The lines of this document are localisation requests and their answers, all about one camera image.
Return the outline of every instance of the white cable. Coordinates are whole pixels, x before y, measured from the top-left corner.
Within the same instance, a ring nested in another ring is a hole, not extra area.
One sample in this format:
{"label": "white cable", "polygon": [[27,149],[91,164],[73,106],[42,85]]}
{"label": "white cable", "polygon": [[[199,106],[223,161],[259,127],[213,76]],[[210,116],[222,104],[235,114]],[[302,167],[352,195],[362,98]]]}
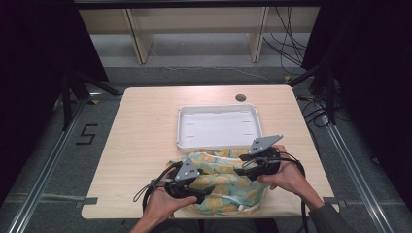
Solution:
{"label": "white cable", "polygon": [[[161,57],[158,56],[152,48],[150,48],[150,51],[154,54],[155,57],[157,57],[157,58],[159,58],[159,59],[161,60]],[[246,72],[244,72],[244,71],[238,70],[238,69],[233,68],[233,67],[210,67],[210,66],[202,66],[202,67],[196,67],[196,68],[189,68],[189,67],[171,68],[171,67],[168,67],[168,66],[164,65],[162,62],[161,62],[161,65],[162,65],[164,68],[166,68],[166,69],[168,69],[168,70],[171,70],[171,71],[177,71],[177,70],[197,71],[197,70],[204,70],[204,69],[212,69],[212,70],[233,70],[233,71],[239,72],[239,73],[244,74],[244,75],[247,75],[247,76],[257,77],[257,78],[266,80],[266,81],[268,81],[268,82],[270,82],[270,83],[275,83],[275,84],[286,84],[286,83],[288,83],[288,82],[274,82],[274,81],[271,81],[271,80],[269,80],[268,78],[266,78],[266,77],[264,77],[264,76],[246,73]]]}

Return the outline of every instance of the wrist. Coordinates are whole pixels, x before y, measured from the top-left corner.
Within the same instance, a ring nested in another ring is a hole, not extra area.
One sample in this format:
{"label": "wrist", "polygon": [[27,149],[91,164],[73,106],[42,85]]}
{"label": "wrist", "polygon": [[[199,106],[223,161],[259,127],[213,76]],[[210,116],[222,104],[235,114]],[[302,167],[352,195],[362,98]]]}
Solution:
{"label": "wrist", "polygon": [[298,196],[302,198],[311,211],[321,208],[324,205],[324,201],[311,186],[302,190]]}

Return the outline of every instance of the sleeve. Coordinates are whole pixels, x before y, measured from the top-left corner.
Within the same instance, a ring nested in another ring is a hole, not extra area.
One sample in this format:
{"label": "sleeve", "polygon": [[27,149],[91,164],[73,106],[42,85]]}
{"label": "sleeve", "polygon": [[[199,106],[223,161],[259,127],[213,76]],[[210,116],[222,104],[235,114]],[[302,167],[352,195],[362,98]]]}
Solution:
{"label": "sleeve", "polygon": [[315,223],[315,227],[319,233],[357,232],[352,226],[346,223],[330,203],[325,203],[321,208],[310,212],[309,216]]}

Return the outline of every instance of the wooden table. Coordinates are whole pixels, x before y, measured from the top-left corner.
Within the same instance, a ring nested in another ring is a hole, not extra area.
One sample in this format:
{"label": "wooden table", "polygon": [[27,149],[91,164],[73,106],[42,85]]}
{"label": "wooden table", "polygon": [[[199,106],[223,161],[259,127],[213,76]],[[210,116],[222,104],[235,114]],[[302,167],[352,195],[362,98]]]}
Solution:
{"label": "wooden table", "polygon": [[[321,197],[334,197],[325,170],[287,85],[178,86],[129,88],[120,103],[105,149],[94,175],[84,218],[138,218],[141,199],[137,191],[158,177],[166,163],[185,154],[176,147],[178,111],[186,105],[239,104],[237,94],[257,107],[263,136],[283,134],[279,144],[297,157],[309,183]],[[249,217],[300,216],[300,199],[281,188],[267,190],[261,210]],[[197,215],[188,208],[176,217],[220,217]]]}

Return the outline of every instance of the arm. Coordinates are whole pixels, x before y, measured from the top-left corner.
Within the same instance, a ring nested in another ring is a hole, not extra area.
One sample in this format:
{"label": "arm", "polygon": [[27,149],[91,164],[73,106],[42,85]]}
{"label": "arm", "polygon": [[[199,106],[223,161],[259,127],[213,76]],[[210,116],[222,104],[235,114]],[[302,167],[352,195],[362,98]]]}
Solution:
{"label": "arm", "polygon": [[[282,153],[286,152],[284,146],[277,145],[273,147],[281,153],[281,156],[287,157]],[[356,232],[330,204],[324,203],[295,164],[281,161],[277,174],[262,175],[257,179],[260,182],[271,183],[270,190],[279,186],[299,196],[311,211],[309,215],[313,219],[318,232]]]}
{"label": "arm", "polygon": [[197,198],[194,196],[176,199],[171,197],[163,187],[158,187],[152,192],[146,211],[139,219],[136,225],[131,229],[130,233],[149,233],[157,225],[161,224],[169,217],[173,217],[173,213],[185,206],[195,203]]}

